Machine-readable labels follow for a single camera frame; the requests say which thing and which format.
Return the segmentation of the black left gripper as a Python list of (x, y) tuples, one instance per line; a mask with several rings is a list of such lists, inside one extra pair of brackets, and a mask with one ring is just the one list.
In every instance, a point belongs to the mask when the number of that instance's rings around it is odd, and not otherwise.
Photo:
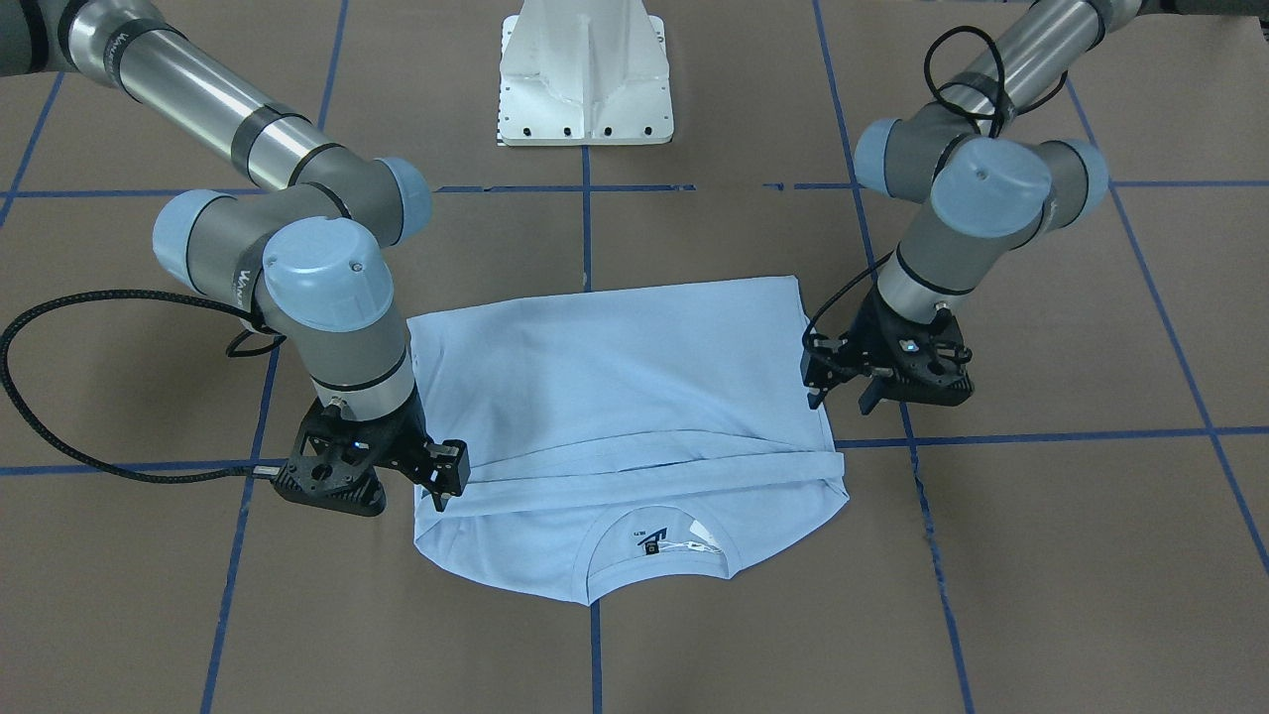
[[(929, 321), (923, 323), (929, 323), (938, 308), (943, 307), (943, 295), (934, 290), (926, 297), (906, 297), (900, 303), (905, 307), (914, 306), (919, 313), (929, 317)], [(844, 386), (855, 378), (869, 379), (869, 384), (858, 398), (862, 416), (869, 416), (879, 403), (890, 399), (890, 386), (887, 380), (879, 378), (890, 374), (882, 367), (884, 347), (878, 326), (879, 312), (884, 309), (909, 320), (909, 315), (893, 308), (883, 293), (871, 290), (863, 299), (851, 328), (845, 330), (838, 339), (816, 334), (812, 323), (807, 326), (802, 337), (802, 378), (808, 391), (810, 410), (820, 410), (835, 386)]]

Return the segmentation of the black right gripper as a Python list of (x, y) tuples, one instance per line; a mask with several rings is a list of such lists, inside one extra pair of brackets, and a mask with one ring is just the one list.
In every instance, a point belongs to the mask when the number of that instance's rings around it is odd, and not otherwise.
[[(313, 401), (308, 411), (319, 405), (343, 417), (343, 406), (335, 401)], [(464, 493), (470, 479), (467, 444), (458, 439), (431, 441), (425, 430), (425, 419), (419, 397), (409, 397), (398, 410), (388, 415), (353, 421), (371, 421), (385, 435), (385, 455), (376, 458), (376, 467), (398, 471), (412, 484), (420, 484), (431, 498), (431, 510), (444, 514), (449, 498)]]

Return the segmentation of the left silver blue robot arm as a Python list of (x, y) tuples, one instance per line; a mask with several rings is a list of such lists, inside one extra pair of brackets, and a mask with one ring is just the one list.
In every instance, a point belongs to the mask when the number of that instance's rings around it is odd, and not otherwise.
[(865, 378), (860, 413), (884, 401), (954, 407), (975, 392), (958, 315), (997, 259), (1096, 209), (1109, 178), (1089, 142), (1006, 140), (1011, 122), (1053, 98), (1082, 55), (1126, 27), (1138, 1), (1036, 1), (1001, 37), (978, 27), (983, 55), (907, 119), (879, 119), (854, 148), (860, 186), (917, 204), (876, 284), (839, 337), (802, 335), (808, 407)]

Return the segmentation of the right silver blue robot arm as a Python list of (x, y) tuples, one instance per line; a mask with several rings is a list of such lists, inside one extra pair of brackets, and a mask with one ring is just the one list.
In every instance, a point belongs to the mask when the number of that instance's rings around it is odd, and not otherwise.
[(291, 342), (316, 399), (282, 465), (225, 467), (180, 482), (268, 479), (287, 501), (363, 517), (385, 510), (390, 467), (443, 511), (470, 478), (466, 443), (426, 434), (406, 321), (385, 249), (431, 216), (425, 178), (404, 159), (358, 157), (165, 20), (148, 1), (5, 1), (3, 75), (77, 72), (154, 108), (261, 188), (258, 199), (207, 189), (173, 198), (154, 254), (187, 287), (89, 290), (27, 309), (95, 301), (173, 301), (230, 313), (245, 334)]

